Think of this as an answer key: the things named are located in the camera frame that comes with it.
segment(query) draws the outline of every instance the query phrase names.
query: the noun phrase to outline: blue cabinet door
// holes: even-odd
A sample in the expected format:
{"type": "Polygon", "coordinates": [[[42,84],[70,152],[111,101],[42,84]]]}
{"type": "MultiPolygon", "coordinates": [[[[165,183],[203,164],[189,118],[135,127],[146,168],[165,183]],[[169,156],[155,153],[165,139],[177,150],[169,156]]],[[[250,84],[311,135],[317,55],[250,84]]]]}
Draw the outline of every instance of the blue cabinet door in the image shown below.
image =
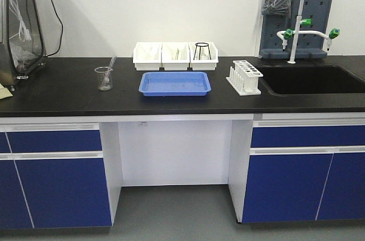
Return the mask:
{"type": "Polygon", "coordinates": [[[14,161],[0,161],[0,228],[32,228],[14,161]]]}
{"type": "Polygon", "coordinates": [[[99,130],[8,132],[13,153],[97,151],[99,130]]]}
{"type": "Polygon", "coordinates": [[[0,132],[0,154],[2,153],[10,153],[10,149],[7,144],[5,133],[0,132]]]}
{"type": "Polygon", "coordinates": [[[250,156],[242,222],[315,220],[331,157],[250,156]]]}
{"type": "Polygon", "coordinates": [[[35,228],[112,225],[102,158],[16,163],[35,228]]]}
{"type": "Polygon", "coordinates": [[[318,219],[365,218],[365,153],[336,153],[318,219]]]}

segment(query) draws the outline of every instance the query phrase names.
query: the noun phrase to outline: blue tray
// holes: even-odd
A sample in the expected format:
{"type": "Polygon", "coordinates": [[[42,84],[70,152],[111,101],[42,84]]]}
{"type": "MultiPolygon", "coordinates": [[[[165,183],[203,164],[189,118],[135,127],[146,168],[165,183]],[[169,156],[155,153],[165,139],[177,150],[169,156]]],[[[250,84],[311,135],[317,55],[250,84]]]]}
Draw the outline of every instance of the blue tray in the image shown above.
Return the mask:
{"type": "Polygon", "coordinates": [[[211,90],[204,72],[148,72],[139,91],[144,96],[205,96],[211,90]]]}

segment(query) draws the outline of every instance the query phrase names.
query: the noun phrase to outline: cabinet handle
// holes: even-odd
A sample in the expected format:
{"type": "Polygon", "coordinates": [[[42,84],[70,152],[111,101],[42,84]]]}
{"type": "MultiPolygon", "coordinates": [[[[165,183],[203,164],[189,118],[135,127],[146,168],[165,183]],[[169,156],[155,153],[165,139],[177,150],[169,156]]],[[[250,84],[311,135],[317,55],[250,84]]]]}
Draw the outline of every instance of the cabinet handle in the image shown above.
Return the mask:
{"type": "Polygon", "coordinates": [[[14,160],[66,160],[66,159],[102,158],[102,157],[103,157],[102,151],[13,154],[14,160]]]}
{"type": "Polygon", "coordinates": [[[0,160],[12,160],[13,156],[11,154],[0,154],[0,160]]]}
{"type": "Polygon", "coordinates": [[[333,154],[337,147],[281,147],[281,148],[251,148],[250,155],[275,154],[333,154]]]}
{"type": "Polygon", "coordinates": [[[19,124],[6,125],[7,132],[99,130],[98,123],[89,124],[19,124]]]}
{"type": "Polygon", "coordinates": [[[324,120],[261,120],[254,121],[255,127],[300,127],[300,126],[353,126],[365,125],[365,119],[324,120]]]}
{"type": "Polygon", "coordinates": [[[336,153],[365,153],[365,146],[347,146],[339,148],[336,153]]]}

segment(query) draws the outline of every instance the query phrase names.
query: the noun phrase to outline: faucet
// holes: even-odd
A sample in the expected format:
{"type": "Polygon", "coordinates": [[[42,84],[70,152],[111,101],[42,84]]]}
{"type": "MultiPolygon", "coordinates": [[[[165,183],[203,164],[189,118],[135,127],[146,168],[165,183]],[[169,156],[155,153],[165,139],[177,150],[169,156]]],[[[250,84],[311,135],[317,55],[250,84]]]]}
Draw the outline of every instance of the faucet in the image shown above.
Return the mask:
{"type": "Polygon", "coordinates": [[[334,39],[335,37],[337,37],[339,35],[339,29],[337,29],[337,28],[332,29],[329,35],[326,35],[322,32],[314,31],[314,30],[300,31],[301,24],[311,22],[310,19],[302,19],[303,4],[304,4],[304,0],[300,0],[297,21],[295,23],[294,31],[291,29],[288,29],[286,31],[277,32],[277,36],[283,41],[283,44],[282,44],[283,51],[285,50],[285,48],[287,46],[287,40],[293,36],[293,44],[291,46],[290,59],[287,61],[288,63],[291,63],[291,64],[295,63],[295,52],[297,50],[299,34],[315,34],[315,35],[321,36],[322,38],[327,40],[327,50],[330,49],[332,39],[334,39]]]}

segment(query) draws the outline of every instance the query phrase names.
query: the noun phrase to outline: white plastic basket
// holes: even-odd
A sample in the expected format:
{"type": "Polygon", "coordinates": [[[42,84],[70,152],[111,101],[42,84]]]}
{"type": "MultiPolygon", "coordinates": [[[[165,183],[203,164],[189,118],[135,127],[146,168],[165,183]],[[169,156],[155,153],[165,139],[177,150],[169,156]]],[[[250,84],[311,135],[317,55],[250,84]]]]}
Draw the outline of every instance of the white plastic basket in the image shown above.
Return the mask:
{"type": "Polygon", "coordinates": [[[162,43],[162,67],[165,70],[187,70],[189,62],[188,43],[162,43]]]}
{"type": "Polygon", "coordinates": [[[133,63],[138,71],[158,71],[161,63],[162,43],[138,42],[133,50],[133,63]]]}
{"type": "Polygon", "coordinates": [[[234,69],[231,67],[229,77],[226,77],[232,87],[240,96],[260,95],[257,88],[258,78],[263,74],[247,60],[234,60],[234,69]]]}
{"type": "Polygon", "coordinates": [[[210,55],[207,52],[207,48],[203,48],[204,50],[204,58],[199,59],[199,47],[196,47],[197,42],[189,43],[190,49],[190,67],[193,70],[215,70],[218,63],[218,49],[214,45],[213,42],[205,42],[209,45],[210,55]]]}

